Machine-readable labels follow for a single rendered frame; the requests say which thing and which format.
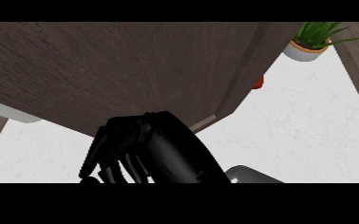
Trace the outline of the white rounded object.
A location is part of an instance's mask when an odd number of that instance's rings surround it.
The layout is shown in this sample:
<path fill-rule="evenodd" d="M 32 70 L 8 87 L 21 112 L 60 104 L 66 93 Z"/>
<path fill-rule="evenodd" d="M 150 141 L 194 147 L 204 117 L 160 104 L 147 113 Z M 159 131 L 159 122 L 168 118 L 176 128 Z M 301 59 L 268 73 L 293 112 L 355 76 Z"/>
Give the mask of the white rounded object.
<path fill-rule="evenodd" d="M 42 120 L 42 118 L 30 115 L 29 113 L 11 108 L 5 104 L 0 103 L 0 116 L 14 121 L 20 121 L 23 123 L 33 123 Z"/>

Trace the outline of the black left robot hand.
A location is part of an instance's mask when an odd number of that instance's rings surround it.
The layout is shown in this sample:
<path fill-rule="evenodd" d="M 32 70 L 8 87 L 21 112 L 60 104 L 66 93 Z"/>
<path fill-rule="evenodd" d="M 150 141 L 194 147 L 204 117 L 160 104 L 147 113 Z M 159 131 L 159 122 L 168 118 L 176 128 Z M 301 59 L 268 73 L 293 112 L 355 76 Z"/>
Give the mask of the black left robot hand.
<path fill-rule="evenodd" d="M 168 111 L 116 117 L 101 126 L 79 177 L 86 184 L 231 182 L 202 140 Z"/>

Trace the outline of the grey wooden cabinet panel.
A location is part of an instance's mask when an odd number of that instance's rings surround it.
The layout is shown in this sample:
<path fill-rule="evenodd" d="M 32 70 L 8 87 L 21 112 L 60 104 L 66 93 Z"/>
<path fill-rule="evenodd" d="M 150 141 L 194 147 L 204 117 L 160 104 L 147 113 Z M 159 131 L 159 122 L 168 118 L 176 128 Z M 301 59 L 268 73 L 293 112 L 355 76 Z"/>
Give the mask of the grey wooden cabinet panel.
<path fill-rule="evenodd" d="M 348 28 L 339 32 L 333 40 L 357 38 L 357 41 L 334 45 L 349 78 L 352 80 L 357 92 L 359 93 L 359 22 L 343 22 L 340 28 Z"/>

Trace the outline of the dark grey cabinet door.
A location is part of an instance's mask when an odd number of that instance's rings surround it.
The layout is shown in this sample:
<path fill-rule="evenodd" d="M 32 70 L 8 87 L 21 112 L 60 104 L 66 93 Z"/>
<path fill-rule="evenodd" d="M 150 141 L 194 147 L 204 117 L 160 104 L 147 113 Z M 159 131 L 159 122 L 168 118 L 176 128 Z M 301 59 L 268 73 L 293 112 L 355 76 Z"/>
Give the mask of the dark grey cabinet door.
<path fill-rule="evenodd" d="M 0 23 L 0 103 L 88 136 L 163 110 L 200 132 L 236 112 L 301 27 Z"/>

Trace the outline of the green plant in white pot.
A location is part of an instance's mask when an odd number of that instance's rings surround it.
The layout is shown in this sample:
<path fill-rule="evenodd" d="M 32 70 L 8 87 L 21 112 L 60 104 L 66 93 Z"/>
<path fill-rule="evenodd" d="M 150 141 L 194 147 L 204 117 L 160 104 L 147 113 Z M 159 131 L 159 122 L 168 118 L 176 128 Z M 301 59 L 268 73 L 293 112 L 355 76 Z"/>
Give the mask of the green plant in white pot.
<path fill-rule="evenodd" d="M 332 41 L 332 36 L 348 29 L 339 28 L 340 24 L 342 22 L 306 22 L 290 40 L 284 54 L 298 62 L 312 62 L 332 46 L 358 41 L 358 38 Z"/>

